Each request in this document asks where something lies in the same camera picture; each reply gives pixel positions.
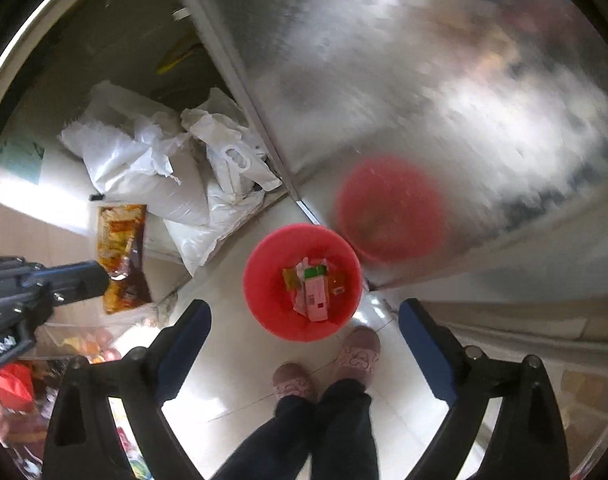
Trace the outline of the yellow red snack wrapper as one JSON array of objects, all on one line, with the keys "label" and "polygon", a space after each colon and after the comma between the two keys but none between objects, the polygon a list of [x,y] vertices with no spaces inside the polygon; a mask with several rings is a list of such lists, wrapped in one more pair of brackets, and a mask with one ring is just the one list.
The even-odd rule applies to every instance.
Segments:
[{"label": "yellow red snack wrapper", "polygon": [[103,309],[108,315],[134,310],[152,301],[143,271],[145,205],[98,207],[96,251],[108,274]]}]

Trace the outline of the white green medicine box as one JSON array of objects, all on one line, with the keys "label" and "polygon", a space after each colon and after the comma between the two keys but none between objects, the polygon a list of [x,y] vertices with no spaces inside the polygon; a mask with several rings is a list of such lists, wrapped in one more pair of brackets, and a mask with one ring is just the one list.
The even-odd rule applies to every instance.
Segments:
[{"label": "white green medicine box", "polygon": [[304,292],[307,316],[311,322],[328,319],[329,290],[328,268],[324,264],[304,270]]}]

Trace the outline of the red trash bucket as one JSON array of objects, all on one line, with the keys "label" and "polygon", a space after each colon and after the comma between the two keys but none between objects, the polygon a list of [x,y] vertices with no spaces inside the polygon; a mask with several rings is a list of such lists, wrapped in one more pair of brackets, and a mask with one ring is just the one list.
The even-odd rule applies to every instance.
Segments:
[{"label": "red trash bucket", "polygon": [[[304,270],[328,268],[329,310],[325,322],[307,316]],[[249,311],[269,333],[313,342],[336,334],[356,312],[362,282],[359,260],[339,234],[296,223],[269,234],[247,260],[243,290]]]}]

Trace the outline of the right pink slipper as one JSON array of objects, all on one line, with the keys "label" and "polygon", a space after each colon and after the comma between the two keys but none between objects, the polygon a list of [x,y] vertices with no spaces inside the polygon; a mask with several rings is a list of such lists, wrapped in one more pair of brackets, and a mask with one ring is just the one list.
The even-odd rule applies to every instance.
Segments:
[{"label": "right pink slipper", "polygon": [[373,381],[381,356],[381,342],[374,330],[366,326],[355,328],[345,339],[335,360],[333,380],[351,379],[366,389]]}]

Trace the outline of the pink slipper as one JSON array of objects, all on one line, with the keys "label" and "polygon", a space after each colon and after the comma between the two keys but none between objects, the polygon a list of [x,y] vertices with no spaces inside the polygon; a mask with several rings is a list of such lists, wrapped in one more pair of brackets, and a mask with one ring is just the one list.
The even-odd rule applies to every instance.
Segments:
[{"label": "pink slipper", "polygon": [[307,370],[297,363],[285,363],[272,375],[273,390],[278,400],[297,396],[310,402],[317,400],[317,389]]},{"label": "pink slipper", "polygon": [[366,389],[373,381],[381,356],[381,342],[374,330],[366,326],[355,328],[345,339],[335,360],[333,380],[351,379]]}]

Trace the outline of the left pink slipper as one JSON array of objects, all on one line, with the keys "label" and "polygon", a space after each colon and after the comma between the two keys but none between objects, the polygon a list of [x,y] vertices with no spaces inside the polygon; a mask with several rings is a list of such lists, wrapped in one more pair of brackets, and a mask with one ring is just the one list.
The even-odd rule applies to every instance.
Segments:
[{"label": "left pink slipper", "polygon": [[272,375],[273,390],[278,400],[297,396],[310,402],[317,400],[317,389],[307,370],[297,363],[285,363]]}]

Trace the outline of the white woven sack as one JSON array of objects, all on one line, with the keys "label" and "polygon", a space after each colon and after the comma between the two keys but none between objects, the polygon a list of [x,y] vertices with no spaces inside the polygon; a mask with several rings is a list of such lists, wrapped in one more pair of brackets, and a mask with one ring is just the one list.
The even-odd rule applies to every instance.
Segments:
[{"label": "white woven sack", "polygon": [[258,185],[238,203],[220,188],[206,146],[181,113],[110,81],[58,136],[86,167],[104,202],[145,205],[164,223],[179,258],[195,273],[264,205]]}]

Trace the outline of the white plastic bag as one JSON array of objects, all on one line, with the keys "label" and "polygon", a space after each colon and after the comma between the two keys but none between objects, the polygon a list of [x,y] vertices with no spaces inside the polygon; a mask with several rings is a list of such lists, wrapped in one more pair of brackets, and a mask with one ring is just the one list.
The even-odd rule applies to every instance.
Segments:
[{"label": "white plastic bag", "polygon": [[266,162],[264,141],[223,90],[212,88],[204,103],[186,108],[180,117],[182,127],[206,146],[215,179],[233,203],[249,195],[255,185],[264,192],[282,185]]}]

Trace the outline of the steel cabinet door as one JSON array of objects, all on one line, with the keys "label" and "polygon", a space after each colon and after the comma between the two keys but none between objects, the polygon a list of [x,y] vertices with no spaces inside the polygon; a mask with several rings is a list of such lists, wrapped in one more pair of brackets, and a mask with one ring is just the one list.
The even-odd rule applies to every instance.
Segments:
[{"label": "steel cabinet door", "polygon": [[608,21],[580,0],[181,0],[367,282],[608,284]]}]

